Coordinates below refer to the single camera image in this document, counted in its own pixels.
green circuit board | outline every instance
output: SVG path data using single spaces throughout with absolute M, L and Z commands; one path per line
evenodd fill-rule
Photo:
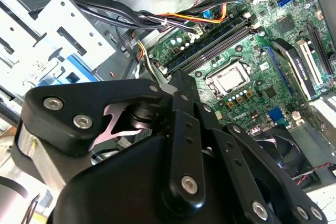
M 228 15 L 234 16 L 241 10 L 255 14 L 266 34 L 264 36 L 258 34 L 248 36 L 221 52 L 214 60 L 205 63 L 190 73 L 196 79 L 201 101 L 207 103 L 216 111 L 217 118 L 222 124 L 233 121 L 250 132 L 251 129 L 254 132 L 261 132 L 276 125 L 277 123 L 272 121 L 268 115 L 268 112 L 274 108 L 281 109 L 284 116 L 282 124 L 289 130 L 312 120 L 307 98 L 297 84 L 291 67 L 286 62 L 282 62 L 280 65 L 280 71 L 288 80 L 288 83 L 285 83 L 265 46 L 272 47 L 273 40 L 282 38 L 299 51 L 297 42 L 309 36 L 307 22 L 310 22 L 321 38 L 324 51 L 327 54 L 335 52 L 318 0 L 293 0 L 283 7 L 280 7 L 276 0 L 257 4 L 253 4 L 251 1 L 228 5 Z M 202 37 L 210 33 L 211 29 L 207 30 L 200 27 L 198 36 Z M 190 34 L 178 30 L 163 42 L 156 44 L 150 50 L 150 54 L 160 65 L 165 66 L 174 60 L 176 54 L 180 53 L 179 45 L 182 44 L 185 47 L 188 43 L 190 44 L 188 46 L 192 47 L 193 44 L 190 42 L 191 40 L 193 42 L 194 39 Z M 316 99 L 335 89 L 336 75 L 326 74 L 322 69 L 317 53 L 312 55 L 323 80 L 323 84 L 313 83 L 316 91 L 314 99 Z M 221 69 L 231 60 L 239 60 L 247 66 L 249 82 L 230 94 L 219 98 L 209 88 L 205 78 Z M 336 69 L 336 62 L 332 61 L 331 66 Z M 293 110 L 300 113 L 299 118 L 298 114 L 292 114 Z

black fan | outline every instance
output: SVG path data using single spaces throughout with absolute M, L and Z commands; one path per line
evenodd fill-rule
M 312 172 L 312 166 L 285 127 L 276 126 L 255 140 L 291 178 Z

metal screw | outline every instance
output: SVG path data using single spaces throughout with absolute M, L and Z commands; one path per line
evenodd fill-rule
M 265 31 L 260 31 L 260 32 L 259 32 L 259 36 L 260 36 L 260 37 L 263 37 L 263 36 L 265 36 L 265 35 L 266 35 Z
M 181 97 L 184 99 L 184 100 L 188 100 L 188 97 L 186 97 L 185 95 L 181 94 Z
M 311 207 L 310 210 L 316 218 L 319 220 L 323 219 L 322 214 L 315 207 Z
M 306 213 L 306 211 L 302 207 L 297 206 L 296 209 L 299 211 L 299 213 L 301 214 L 302 217 L 304 217 L 306 220 L 309 220 L 308 214 Z
M 208 105 L 204 105 L 203 108 L 207 111 L 207 112 L 211 112 L 211 108 Z
M 182 187 L 189 194 L 196 194 L 198 191 L 198 185 L 196 181 L 190 176 L 184 176 L 181 180 Z
M 238 133 L 240 133 L 240 132 L 241 132 L 240 128 L 238 128 L 238 127 L 237 127 L 237 126 L 235 126 L 235 125 L 233 125 L 233 129 L 235 130 L 235 132 L 238 132 Z
M 153 90 L 154 92 L 157 92 L 157 90 L 158 90 L 156 87 L 154 87 L 154 86 L 152 86 L 152 85 L 150 85 L 149 88 L 150 88 L 151 90 Z
M 44 107 L 50 110 L 60 110 L 63 108 L 63 102 L 55 97 L 49 97 L 43 101 Z
M 92 126 L 92 120 L 87 115 L 76 115 L 73 120 L 74 125 L 83 130 L 89 129 Z
M 266 209 L 262 206 L 262 204 L 260 204 L 259 202 L 257 201 L 254 201 L 252 203 L 252 208 L 253 208 L 253 211 L 256 213 L 256 215 L 266 221 L 268 219 L 268 214 L 267 214 L 267 211 Z

motherboard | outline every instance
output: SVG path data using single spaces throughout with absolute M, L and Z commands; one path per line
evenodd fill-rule
M 309 102 L 336 87 L 335 47 L 319 0 L 251 0 L 228 4 L 218 25 L 189 24 L 149 50 L 167 78 L 195 77 L 202 102 L 224 125 L 250 135 L 275 125 L 315 124 Z M 212 10 L 214 16 L 218 10 Z

cable tie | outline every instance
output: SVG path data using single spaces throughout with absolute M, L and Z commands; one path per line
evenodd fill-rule
M 167 22 L 168 22 L 167 18 L 164 18 L 164 21 L 161 22 L 161 25 L 166 26 L 166 25 L 167 25 Z

